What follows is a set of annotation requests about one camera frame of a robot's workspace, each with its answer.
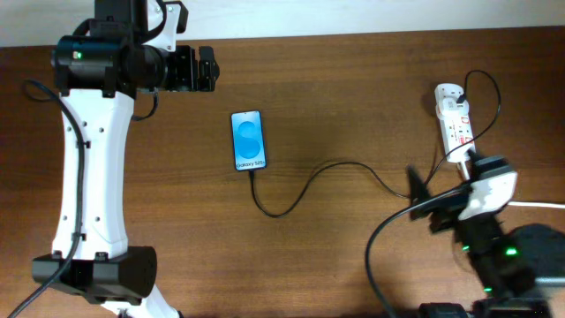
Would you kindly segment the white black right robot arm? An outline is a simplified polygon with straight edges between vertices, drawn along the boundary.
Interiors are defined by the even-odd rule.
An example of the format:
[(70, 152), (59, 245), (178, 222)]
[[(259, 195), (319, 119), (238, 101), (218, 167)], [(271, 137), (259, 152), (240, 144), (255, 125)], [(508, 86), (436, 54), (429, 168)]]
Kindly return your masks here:
[(535, 275), (514, 239), (504, 233), (496, 215), (513, 197), (517, 172), (499, 155), (472, 150), (470, 178), (452, 194), (432, 196), (413, 167), (407, 168), (412, 221), (428, 218), (433, 234), (453, 231), (467, 248), (480, 282), (495, 298), (514, 298), (535, 288)]

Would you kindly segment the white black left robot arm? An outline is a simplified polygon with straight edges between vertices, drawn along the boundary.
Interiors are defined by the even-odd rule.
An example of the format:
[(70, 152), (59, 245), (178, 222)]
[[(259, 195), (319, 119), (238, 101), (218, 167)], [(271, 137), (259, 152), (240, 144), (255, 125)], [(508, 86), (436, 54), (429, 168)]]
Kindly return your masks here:
[(124, 227), (124, 154), (138, 93), (211, 92), (212, 48), (178, 45), (180, 1), (98, 1), (94, 16), (52, 53), (48, 101), (64, 121), (60, 217), (48, 254), (33, 261), (41, 291), (80, 296), (119, 317), (177, 317), (156, 285), (151, 246), (131, 246)]

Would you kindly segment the blue Samsung Galaxy smartphone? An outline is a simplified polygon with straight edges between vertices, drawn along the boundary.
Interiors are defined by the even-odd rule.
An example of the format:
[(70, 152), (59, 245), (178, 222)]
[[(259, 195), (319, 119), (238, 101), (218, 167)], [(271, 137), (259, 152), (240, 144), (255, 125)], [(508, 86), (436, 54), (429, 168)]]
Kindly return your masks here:
[(230, 116), (235, 169), (259, 170), (267, 167), (267, 154), (261, 114), (258, 110)]

